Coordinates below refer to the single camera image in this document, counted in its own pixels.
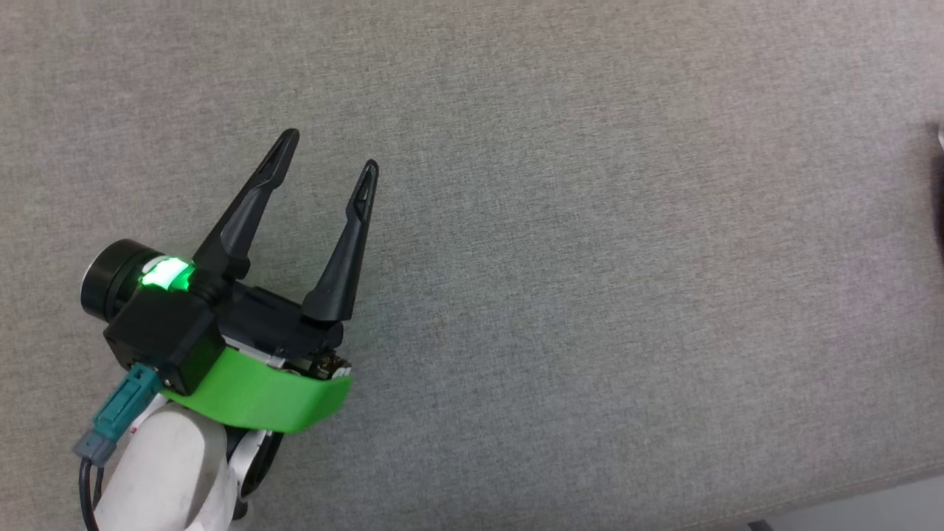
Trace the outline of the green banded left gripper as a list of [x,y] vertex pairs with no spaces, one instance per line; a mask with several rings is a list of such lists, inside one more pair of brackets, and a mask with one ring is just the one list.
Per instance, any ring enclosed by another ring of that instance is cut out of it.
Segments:
[[[249,251],[272,192],[287,175],[300,138],[283,131],[193,255],[200,270],[246,278]],[[239,283],[221,309],[226,349],[189,395],[163,396],[224,426],[295,434],[343,406],[352,379],[338,353],[352,317],[367,249],[380,165],[367,160],[345,206],[345,226],[316,287],[301,306]]]

